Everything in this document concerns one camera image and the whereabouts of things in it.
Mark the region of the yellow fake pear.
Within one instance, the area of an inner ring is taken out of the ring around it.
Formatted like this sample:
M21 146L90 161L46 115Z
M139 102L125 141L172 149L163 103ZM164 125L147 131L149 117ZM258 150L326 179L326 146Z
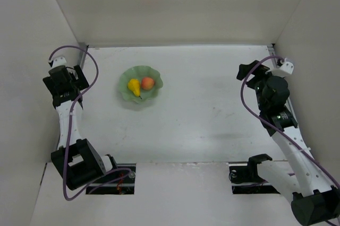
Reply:
M130 79L127 87L136 97L141 99L141 85L138 79Z

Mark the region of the red-orange fake peach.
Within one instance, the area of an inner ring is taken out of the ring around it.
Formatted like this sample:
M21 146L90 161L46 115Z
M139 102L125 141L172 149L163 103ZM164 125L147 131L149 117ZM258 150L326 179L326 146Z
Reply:
M154 85L155 85L155 81L151 77L144 77L141 80L141 88L143 90L149 91L154 87Z

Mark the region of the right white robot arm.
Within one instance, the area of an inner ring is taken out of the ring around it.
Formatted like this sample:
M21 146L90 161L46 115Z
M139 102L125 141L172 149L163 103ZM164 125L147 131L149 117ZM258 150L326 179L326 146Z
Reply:
M259 114L255 115L268 135L279 146L292 173L286 173L267 154L252 156L244 166L231 166L229 179L234 184L264 182L271 184L291 206L300 225L330 223L339 217L339 183L312 156L286 106L290 96L285 77L294 65L287 59L278 60L279 67L270 69L261 61L239 65L236 78L241 87L256 93Z

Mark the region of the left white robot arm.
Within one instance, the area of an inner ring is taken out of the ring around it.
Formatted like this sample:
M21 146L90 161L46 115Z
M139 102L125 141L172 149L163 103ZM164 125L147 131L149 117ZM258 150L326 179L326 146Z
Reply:
M111 155L99 155L81 136L81 93L87 91L91 84L79 65L72 68L73 72L69 69L65 63L53 66L43 82L52 95L53 106L59 116L59 141L57 149L51 153L51 161L65 180L66 187L75 190L117 169L117 164Z

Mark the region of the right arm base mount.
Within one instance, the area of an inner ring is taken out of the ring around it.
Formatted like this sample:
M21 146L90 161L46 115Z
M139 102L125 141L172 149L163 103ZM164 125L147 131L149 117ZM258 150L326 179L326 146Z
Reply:
M279 194L265 180L251 176L247 163L230 163L229 180L234 195Z

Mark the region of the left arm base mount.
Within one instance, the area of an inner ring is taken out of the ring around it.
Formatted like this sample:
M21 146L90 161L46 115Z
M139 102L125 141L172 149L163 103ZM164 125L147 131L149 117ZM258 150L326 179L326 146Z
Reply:
M86 195L133 195L135 189L136 164L118 164L118 168L129 168L131 172L120 170L108 174L86 189Z

